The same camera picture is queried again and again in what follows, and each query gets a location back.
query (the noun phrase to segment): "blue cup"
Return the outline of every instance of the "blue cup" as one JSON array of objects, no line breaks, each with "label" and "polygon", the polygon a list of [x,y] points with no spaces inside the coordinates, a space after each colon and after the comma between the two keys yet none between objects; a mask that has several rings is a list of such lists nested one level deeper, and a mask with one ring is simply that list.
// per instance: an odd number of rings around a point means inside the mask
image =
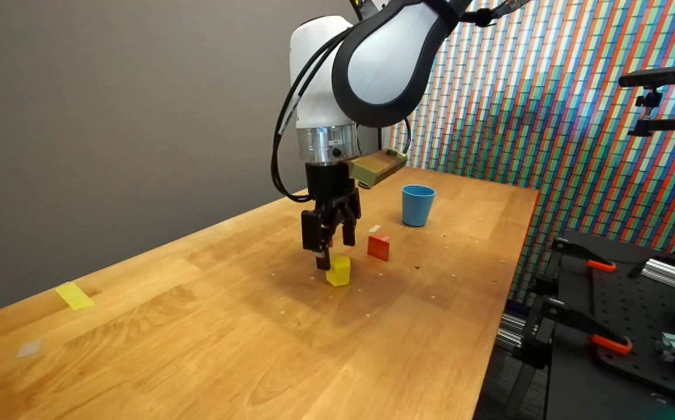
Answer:
[{"label": "blue cup", "polygon": [[433,200],[435,200],[435,188],[422,186],[422,183],[407,183],[402,188],[402,224],[426,225]]}]

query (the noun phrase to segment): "clamp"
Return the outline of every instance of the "clamp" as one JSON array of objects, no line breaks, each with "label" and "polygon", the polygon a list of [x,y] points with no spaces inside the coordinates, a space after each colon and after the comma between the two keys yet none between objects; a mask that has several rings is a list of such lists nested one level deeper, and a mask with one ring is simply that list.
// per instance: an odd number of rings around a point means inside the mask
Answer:
[{"label": "clamp", "polygon": [[513,350],[517,359],[537,369],[552,362],[552,336],[539,333],[544,319],[592,333],[592,345],[613,354],[626,357],[633,351],[633,341],[628,336],[621,336],[592,314],[566,305],[566,301],[539,295],[525,319],[520,347]]},{"label": "clamp", "polygon": [[604,258],[604,257],[596,253],[593,250],[578,244],[578,243],[571,243],[561,235],[552,239],[552,250],[559,253],[587,258],[587,265],[592,271],[600,271],[600,273],[614,273],[616,271],[616,264],[613,258]]}]

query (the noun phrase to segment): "gray wall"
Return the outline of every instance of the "gray wall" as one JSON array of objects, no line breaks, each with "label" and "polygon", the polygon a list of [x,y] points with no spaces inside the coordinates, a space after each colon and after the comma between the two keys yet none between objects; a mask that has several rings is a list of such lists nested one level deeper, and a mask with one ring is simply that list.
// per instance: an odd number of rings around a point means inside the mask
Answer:
[{"label": "gray wall", "polygon": [[[320,14],[353,18],[348,0],[0,0],[0,305],[278,197],[287,42]],[[303,186],[294,138],[283,170]]]}]

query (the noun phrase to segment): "colorful patterned backdrop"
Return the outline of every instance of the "colorful patterned backdrop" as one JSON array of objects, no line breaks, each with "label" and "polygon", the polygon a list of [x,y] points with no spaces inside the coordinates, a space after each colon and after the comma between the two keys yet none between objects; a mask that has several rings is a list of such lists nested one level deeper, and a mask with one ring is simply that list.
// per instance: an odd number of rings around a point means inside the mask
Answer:
[{"label": "colorful patterned backdrop", "polygon": [[[675,64],[675,0],[532,0],[441,47],[409,116],[411,165],[543,190],[512,298],[568,228],[675,250],[675,132],[628,135],[643,88],[616,86],[661,64]],[[675,116],[675,86],[656,116]]]}]

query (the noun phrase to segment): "red block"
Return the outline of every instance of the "red block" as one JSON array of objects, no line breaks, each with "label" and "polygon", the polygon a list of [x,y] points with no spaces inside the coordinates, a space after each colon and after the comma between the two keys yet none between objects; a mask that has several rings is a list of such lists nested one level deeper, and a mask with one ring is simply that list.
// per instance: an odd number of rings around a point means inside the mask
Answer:
[{"label": "red block", "polygon": [[387,257],[390,257],[387,235],[369,235],[367,238],[367,253],[387,261]]}]

